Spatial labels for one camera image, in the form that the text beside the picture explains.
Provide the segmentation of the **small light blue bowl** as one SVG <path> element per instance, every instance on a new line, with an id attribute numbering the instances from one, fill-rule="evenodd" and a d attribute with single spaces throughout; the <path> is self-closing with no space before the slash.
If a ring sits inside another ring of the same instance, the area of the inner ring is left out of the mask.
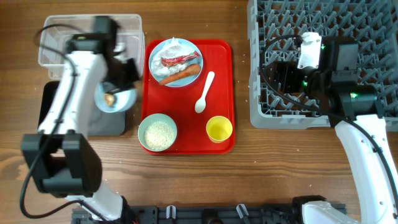
<path id="1" fill-rule="evenodd" d="M 105 91 L 102 84 L 98 84 L 95 89 L 94 100 L 96 106 L 105 113 L 118 113 L 127 111 L 137 100 L 137 90 L 135 88 L 115 93 L 115 102 L 109 106 L 105 100 Z"/>

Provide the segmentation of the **brown food scrap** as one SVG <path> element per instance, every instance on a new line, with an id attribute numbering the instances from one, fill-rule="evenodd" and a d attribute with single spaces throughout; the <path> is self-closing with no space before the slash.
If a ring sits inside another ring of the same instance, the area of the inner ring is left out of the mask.
<path id="1" fill-rule="evenodd" d="M 105 93 L 104 100 L 107 106 L 112 107 L 115 105 L 117 98 L 114 94 Z"/>

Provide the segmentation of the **mint green bowl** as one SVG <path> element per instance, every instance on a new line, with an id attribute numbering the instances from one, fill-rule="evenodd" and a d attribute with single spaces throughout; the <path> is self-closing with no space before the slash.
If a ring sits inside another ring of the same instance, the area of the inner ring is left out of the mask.
<path id="1" fill-rule="evenodd" d="M 140 143 L 147 150 L 149 150 L 149 148 L 146 145 L 145 140 L 144 140 L 144 132 L 152 123 L 154 123 L 156 121 L 163 121 L 163 122 L 167 123 L 168 125 L 170 125 L 172 127 L 172 129 L 175 131 L 174 142 L 177 138 L 177 133 L 178 133 L 177 125 L 175 124 L 174 120 L 170 116 L 167 116 L 166 114 L 162 114 L 162 113 L 155 113 L 155 114 L 149 115 L 142 120 L 141 124 L 139 125 L 138 134 L 137 134 Z"/>

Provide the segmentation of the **white rice pile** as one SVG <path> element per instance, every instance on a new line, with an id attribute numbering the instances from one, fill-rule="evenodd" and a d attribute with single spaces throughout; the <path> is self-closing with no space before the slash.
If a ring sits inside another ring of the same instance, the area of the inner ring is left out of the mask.
<path id="1" fill-rule="evenodd" d="M 149 150 L 163 151 L 174 142 L 175 131 L 163 121 L 152 123 L 144 132 L 144 140 Z"/>

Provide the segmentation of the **yellow plastic cup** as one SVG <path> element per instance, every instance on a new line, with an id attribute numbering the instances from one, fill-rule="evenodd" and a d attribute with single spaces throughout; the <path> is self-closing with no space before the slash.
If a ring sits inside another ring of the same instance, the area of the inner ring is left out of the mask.
<path id="1" fill-rule="evenodd" d="M 212 142 L 221 143 L 232 135 L 232 122 L 224 116 L 214 116 L 206 124 L 206 133 Z"/>

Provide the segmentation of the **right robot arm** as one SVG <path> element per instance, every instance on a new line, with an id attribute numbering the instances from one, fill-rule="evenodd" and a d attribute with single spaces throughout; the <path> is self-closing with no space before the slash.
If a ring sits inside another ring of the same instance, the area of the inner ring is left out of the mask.
<path id="1" fill-rule="evenodd" d="M 261 75 L 271 90 L 286 83 L 317 100 L 349 160 L 363 223 L 397 222 L 397 169 L 389 149 L 384 108 L 376 88 L 358 83 L 359 45 L 351 37 L 294 36 L 297 62 L 272 62 Z"/>

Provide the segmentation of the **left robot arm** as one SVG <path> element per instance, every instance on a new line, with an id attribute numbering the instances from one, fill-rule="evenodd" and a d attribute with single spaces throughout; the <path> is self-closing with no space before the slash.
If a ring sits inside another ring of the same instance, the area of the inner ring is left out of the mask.
<path id="1" fill-rule="evenodd" d="M 102 180 L 102 163 L 88 142 L 91 111 L 128 110 L 136 101 L 139 72 L 116 50 L 119 24 L 96 16 L 90 32 L 77 29 L 60 52 L 65 61 L 55 97 L 37 133 L 22 138 L 26 181 L 67 205 L 77 203 L 99 223 L 137 223 L 127 200 Z"/>

